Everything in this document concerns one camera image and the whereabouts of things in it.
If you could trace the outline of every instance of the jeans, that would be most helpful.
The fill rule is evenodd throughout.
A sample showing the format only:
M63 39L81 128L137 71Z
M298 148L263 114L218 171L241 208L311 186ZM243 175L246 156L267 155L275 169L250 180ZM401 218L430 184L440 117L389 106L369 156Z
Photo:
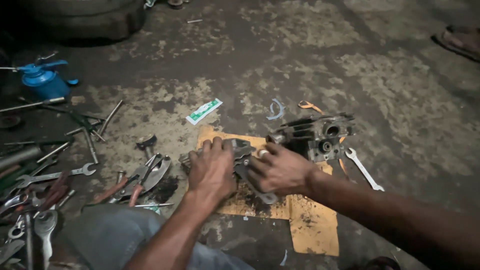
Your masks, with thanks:
M155 212L115 204L86 207L59 235L91 270L120 270L166 221ZM252 270L242 260L200 243L189 270Z

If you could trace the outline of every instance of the screwdriver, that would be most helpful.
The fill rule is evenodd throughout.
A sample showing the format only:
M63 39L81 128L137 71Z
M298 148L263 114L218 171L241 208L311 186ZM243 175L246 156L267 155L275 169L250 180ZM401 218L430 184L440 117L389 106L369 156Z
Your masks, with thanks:
M77 122L80 126L84 127L89 133L93 133L93 135L96 135L99 139L105 141L105 139L97 133L95 128L92 126L92 124L88 121L86 117L82 116L75 110L71 110L69 114L75 122Z

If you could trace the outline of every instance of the ring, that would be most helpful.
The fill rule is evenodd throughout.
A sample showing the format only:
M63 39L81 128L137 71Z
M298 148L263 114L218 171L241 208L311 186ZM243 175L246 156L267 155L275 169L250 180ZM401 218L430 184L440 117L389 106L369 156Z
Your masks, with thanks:
M265 153L269 153L268 150L265 150L265 149L260 150L260 151L258 152L258 157L259 157L259 158L262 158Z

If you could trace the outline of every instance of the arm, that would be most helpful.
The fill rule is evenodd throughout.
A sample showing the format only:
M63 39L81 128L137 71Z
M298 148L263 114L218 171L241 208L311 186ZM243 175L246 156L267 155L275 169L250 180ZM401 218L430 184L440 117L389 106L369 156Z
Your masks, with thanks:
M252 162L250 177L266 192L302 194L345 215L432 269L480 268L480 222L392 193L335 179L283 147Z
M185 269L200 229L220 201L235 189L233 147L215 137L204 142L200 156L190 152L189 188L179 206L126 270Z

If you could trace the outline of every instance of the concrete floor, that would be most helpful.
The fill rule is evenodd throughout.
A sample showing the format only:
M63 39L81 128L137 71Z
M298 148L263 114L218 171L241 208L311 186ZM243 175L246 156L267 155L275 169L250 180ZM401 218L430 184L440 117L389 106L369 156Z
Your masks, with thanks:
M83 82L72 91L74 107L107 115L126 102L108 126L108 143L96 144L100 171L75 180L81 192L66 206L67 218L111 186L117 170L132 172L144 161L134 149L137 137L155 133L157 151L174 160L192 150L198 126L185 117L215 98L224 104L200 124L239 135L265 136L311 114L297 107L300 100L326 113L353 112L359 132L345 143L385 190L479 215L479 66L430 41L448 24L479 25L478 7L460 0L212 0L174 11L158 4L128 40L57 47ZM192 19L203 21L185 23ZM269 121L272 98L286 110ZM43 127L38 136L61 134L75 126L67 119L37 111L27 124ZM91 159L81 136L64 158L59 166ZM353 163L346 165L366 184ZM177 162L169 175L178 188L165 199L179 202L186 181ZM281 220L214 215L200 240L257 269L345 269L392 253L405 269L424 268L358 223L341 215L338 223L337 258L296 254Z

